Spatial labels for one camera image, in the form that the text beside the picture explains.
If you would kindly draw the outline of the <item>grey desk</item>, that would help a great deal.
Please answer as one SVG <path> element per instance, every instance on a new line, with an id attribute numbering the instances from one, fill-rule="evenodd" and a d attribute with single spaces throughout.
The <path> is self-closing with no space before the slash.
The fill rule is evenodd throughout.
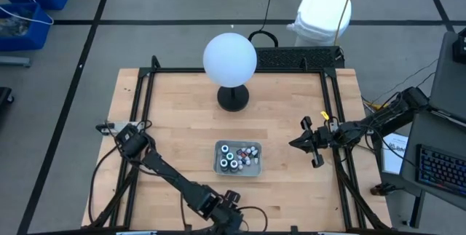
<path id="1" fill-rule="evenodd" d="M 466 157 L 466 127 L 426 111 L 418 113 L 411 125 L 408 146 L 401 167 L 401 177 L 404 180 L 466 211 L 466 197 L 416 182 L 417 144 L 432 146 L 457 156 Z"/>

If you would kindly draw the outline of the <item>white paper sheet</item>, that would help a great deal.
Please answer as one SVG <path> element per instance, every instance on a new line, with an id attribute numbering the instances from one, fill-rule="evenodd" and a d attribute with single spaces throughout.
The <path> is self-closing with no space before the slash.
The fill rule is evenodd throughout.
<path id="1" fill-rule="evenodd" d="M 408 137 L 391 133 L 384 137 L 382 146 L 382 172 L 399 175 Z"/>

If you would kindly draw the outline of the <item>black mesh computer case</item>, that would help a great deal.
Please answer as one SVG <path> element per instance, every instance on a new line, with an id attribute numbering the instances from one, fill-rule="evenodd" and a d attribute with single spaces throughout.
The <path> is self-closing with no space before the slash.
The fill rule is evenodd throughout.
<path id="1" fill-rule="evenodd" d="M 259 68 L 343 68 L 340 47 L 260 47 L 256 48 Z"/>

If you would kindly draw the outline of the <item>white globe table lamp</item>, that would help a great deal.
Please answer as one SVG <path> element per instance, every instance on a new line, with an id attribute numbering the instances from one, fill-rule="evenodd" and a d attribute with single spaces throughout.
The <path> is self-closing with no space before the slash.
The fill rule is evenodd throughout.
<path id="1" fill-rule="evenodd" d="M 222 33 L 209 41 L 202 56 L 208 78 L 218 85 L 217 101 L 225 111 L 246 107 L 249 91 L 245 84 L 257 67 L 257 53 L 252 43 L 238 33 Z"/>

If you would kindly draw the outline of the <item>black box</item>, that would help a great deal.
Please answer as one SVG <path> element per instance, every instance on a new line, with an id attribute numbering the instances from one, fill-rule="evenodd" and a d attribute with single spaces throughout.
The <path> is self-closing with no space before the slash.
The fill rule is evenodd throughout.
<path id="1" fill-rule="evenodd" d="M 452 44 L 454 62 L 466 64 L 466 28 L 457 35 L 457 40 Z"/>

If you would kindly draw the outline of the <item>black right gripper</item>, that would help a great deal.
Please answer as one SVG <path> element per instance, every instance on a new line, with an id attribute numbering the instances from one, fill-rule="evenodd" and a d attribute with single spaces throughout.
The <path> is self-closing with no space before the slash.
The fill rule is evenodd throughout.
<path id="1" fill-rule="evenodd" d="M 325 126 L 318 127 L 312 130 L 312 120 L 309 116 L 305 116 L 301 120 L 301 128 L 303 133 L 300 137 L 289 142 L 289 145 L 302 150 L 307 154 L 311 154 L 312 167 L 318 168 L 324 165 L 323 156 L 319 153 L 319 149 L 327 148 L 331 141 L 331 133 Z"/>

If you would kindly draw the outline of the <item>black aluminium table frame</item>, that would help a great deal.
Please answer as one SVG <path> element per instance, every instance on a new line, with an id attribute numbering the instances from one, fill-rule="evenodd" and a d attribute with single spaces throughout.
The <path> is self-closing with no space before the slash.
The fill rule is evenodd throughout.
<path id="1" fill-rule="evenodd" d="M 360 225 L 351 196 L 341 198 L 331 149 L 322 150 L 324 165 L 313 168 L 309 154 L 289 142 L 309 116 L 323 124 L 321 111 L 342 121 L 364 116 L 355 71 L 339 68 L 335 76 L 302 71 L 257 73 L 247 83 L 250 100 L 238 112 L 223 110 L 217 86 L 194 68 L 161 68 L 149 85 L 142 69 L 122 69 L 111 89 L 108 119 L 137 121 L 146 114 L 148 130 L 162 158 L 184 177 L 219 193 L 240 194 L 239 205 L 253 231 L 342 231 Z M 148 108 L 134 103 L 146 96 Z M 249 140 L 262 145 L 258 177 L 218 175 L 213 170 L 219 140 Z"/>

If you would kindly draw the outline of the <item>black backlit keyboard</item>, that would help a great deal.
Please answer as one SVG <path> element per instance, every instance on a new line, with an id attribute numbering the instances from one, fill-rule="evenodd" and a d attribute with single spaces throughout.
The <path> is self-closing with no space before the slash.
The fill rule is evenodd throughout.
<path id="1" fill-rule="evenodd" d="M 416 182 L 466 197 L 466 157 L 417 144 Z"/>

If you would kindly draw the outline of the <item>white bagged trash bin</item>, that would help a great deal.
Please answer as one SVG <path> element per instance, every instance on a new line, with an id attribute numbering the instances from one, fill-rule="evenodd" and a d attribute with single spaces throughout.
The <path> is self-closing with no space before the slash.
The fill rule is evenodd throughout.
<path id="1" fill-rule="evenodd" d="M 295 47 L 333 46 L 351 15 L 351 0 L 301 0 L 296 19 L 287 29 L 296 34 Z"/>

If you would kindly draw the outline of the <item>grey plastic caddy bin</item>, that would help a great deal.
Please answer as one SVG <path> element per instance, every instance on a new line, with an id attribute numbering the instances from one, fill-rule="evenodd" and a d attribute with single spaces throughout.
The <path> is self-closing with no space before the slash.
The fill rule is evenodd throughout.
<path id="1" fill-rule="evenodd" d="M 242 160 L 243 166 L 242 170 L 238 170 L 237 172 L 231 172 L 230 168 L 226 172 L 221 171 L 220 167 L 220 161 L 222 159 L 226 159 L 226 154 L 223 154 L 221 152 L 221 147 L 223 145 L 227 145 L 229 147 L 229 152 L 234 154 L 234 159 L 233 160 Z M 259 158 L 259 163 L 256 165 L 254 162 L 254 157 L 251 155 L 252 151 L 250 154 L 246 153 L 247 148 L 250 148 L 251 146 L 255 146 L 256 150 L 258 151 L 258 157 Z M 242 156 L 237 155 L 237 150 L 241 149 L 244 151 L 244 154 Z M 251 165 L 248 166 L 246 164 L 245 157 L 249 156 L 250 157 L 250 162 Z M 214 147 L 214 157 L 213 157 L 213 170 L 215 173 L 218 175 L 229 175 L 229 176 L 243 176 L 243 177 L 258 177 L 261 172 L 262 172 L 262 146 L 258 142 L 251 142 L 251 141 L 238 141 L 238 140 L 219 140 Z"/>

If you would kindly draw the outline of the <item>silver mounting plate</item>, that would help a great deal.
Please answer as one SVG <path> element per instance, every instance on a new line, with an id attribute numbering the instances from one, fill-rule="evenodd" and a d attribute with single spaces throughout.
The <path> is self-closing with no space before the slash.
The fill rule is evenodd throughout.
<path id="1" fill-rule="evenodd" d="M 131 124 L 137 127 L 138 130 L 144 128 L 145 124 L 143 122 L 104 122 L 96 126 L 96 130 L 102 133 L 103 135 L 108 134 L 117 134 L 123 130 L 128 124 Z"/>

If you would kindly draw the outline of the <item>grey laptop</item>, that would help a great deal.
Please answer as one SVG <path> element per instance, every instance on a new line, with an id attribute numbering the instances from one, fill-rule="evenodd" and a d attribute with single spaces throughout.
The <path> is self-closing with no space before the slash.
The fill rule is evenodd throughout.
<path id="1" fill-rule="evenodd" d="M 458 33 L 446 32 L 443 37 L 430 105 L 466 122 L 466 64 L 454 62 L 452 44 Z"/>

